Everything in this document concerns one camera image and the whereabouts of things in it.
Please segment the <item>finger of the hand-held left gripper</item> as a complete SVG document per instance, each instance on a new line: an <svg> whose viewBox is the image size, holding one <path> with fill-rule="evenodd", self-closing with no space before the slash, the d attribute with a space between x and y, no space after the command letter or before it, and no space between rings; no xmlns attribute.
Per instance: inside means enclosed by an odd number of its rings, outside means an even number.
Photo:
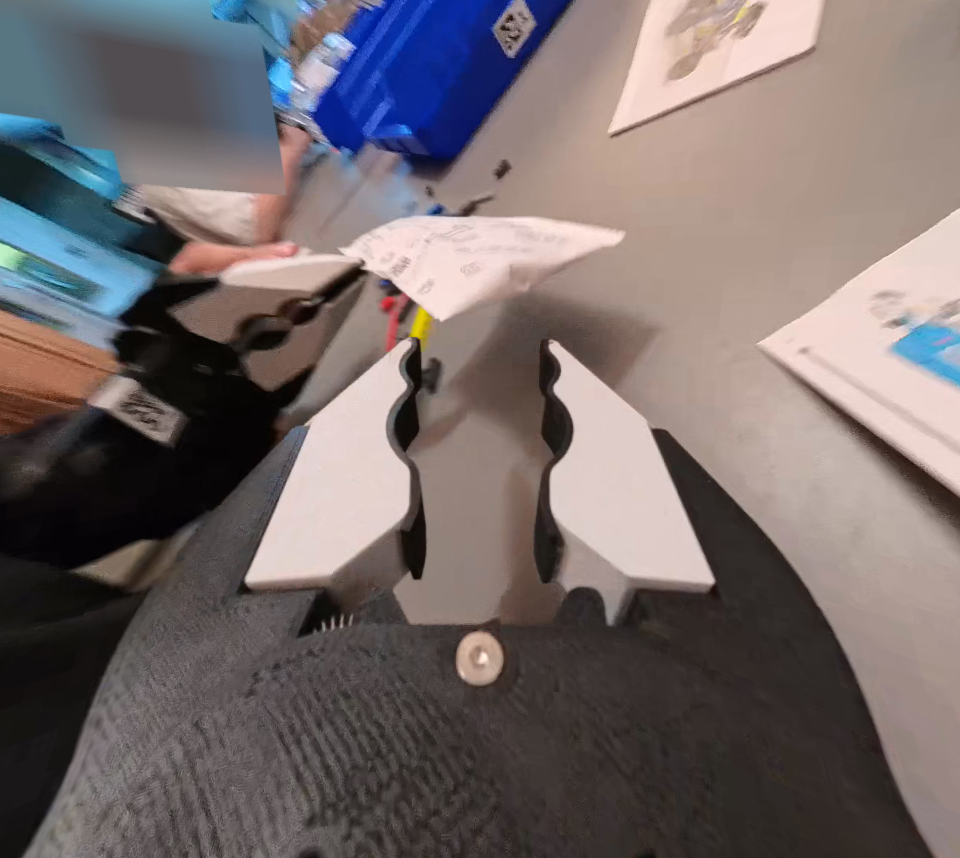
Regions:
<svg viewBox="0 0 960 858"><path fill-rule="evenodd" d="M316 367L361 289L360 276L328 276L311 289L221 279L171 315L191 333L228 347L239 372L275 392Z"/></svg>
<svg viewBox="0 0 960 858"><path fill-rule="evenodd" d="M282 301L310 297L362 272L356 259L342 254L298 253L231 265L218 279L224 301Z"/></svg>

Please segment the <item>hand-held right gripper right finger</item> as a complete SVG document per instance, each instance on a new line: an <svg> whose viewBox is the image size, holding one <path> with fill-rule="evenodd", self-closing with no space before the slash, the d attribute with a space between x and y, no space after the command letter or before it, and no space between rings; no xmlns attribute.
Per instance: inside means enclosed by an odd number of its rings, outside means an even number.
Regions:
<svg viewBox="0 0 960 858"><path fill-rule="evenodd" d="M708 594L714 572L650 423L560 342L541 341L534 564L544 585L598 594L606 624L638 592Z"/></svg>

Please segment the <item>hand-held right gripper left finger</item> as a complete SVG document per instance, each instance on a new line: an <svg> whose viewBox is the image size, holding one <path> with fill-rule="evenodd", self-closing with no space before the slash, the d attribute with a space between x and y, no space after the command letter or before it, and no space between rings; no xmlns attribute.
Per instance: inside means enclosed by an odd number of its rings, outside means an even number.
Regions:
<svg viewBox="0 0 960 858"><path fill-rule="evenodd" d="M299 430L293 467L246 572L255 592L392 590L426 565L418 339L400 341Z"/></svg>

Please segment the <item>white printed paper bag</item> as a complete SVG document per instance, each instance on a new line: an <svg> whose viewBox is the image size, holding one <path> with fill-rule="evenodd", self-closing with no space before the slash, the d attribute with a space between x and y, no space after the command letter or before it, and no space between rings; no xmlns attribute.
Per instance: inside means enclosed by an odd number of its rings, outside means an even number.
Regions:
<svg viewBox="0 0 960 858"><path fill-rule="evenodd" d="M625 235L541 217L423 215L374 228L340 252L444 322L522 295Z"/></svg>

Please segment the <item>pile of lego pieces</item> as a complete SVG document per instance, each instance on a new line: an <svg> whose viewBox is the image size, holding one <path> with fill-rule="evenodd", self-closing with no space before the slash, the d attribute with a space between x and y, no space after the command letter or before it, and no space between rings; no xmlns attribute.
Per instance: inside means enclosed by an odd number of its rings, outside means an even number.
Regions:
<svg viewBox="0 0 960 858"><path fill-rule="evenodd" d="M443 365L438 358L427 356L434 319L389 279L380 278L377 285L381 293L379 308L387 319L385 352L392 351L402 339L416 339L421 349L421 388L428 395L435 394Z"/></svg>

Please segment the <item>wooden cabinet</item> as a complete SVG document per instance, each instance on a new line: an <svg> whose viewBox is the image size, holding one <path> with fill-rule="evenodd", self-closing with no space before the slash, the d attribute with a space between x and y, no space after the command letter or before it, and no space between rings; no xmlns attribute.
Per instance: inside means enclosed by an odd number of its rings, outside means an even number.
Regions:
<svg viewBox="0 0 960 858"><path fill-rule="evenodd" d="M2 312L1 434L79 408L116 372L111 352Z"/></svg>

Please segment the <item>large blue plastic bin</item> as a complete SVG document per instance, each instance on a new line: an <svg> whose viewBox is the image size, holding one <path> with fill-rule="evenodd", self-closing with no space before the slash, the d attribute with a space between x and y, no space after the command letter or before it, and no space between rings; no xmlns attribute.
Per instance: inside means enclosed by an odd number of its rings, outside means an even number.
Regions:
<svg viewBox="0 0 960 858"><path fill-rule="evenodd" d="M384 0L345 29L354 47L314 120L338 149L450 161L573 0Z"/></svg>

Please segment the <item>instruction booklet with blue picture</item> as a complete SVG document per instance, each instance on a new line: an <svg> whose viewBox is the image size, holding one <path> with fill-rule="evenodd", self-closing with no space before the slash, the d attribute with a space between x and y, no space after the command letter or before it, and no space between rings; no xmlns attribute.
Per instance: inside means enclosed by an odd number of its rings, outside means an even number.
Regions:
<svg viewBox="0 0 960 858"><path fill-rule="evenodd" d="M959 211L759 343L959 494Z"/></svg>

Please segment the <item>white instruction booklet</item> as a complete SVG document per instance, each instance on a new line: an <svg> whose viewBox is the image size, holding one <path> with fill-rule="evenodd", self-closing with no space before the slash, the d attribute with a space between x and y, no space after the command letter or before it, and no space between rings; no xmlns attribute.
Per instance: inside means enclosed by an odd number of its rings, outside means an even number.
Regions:
<svg viewBox="0 0 960 858"><path fill-rule="evenodd" d="M650 0L607 128L627 132L809 53L826 0Z"/></svg>

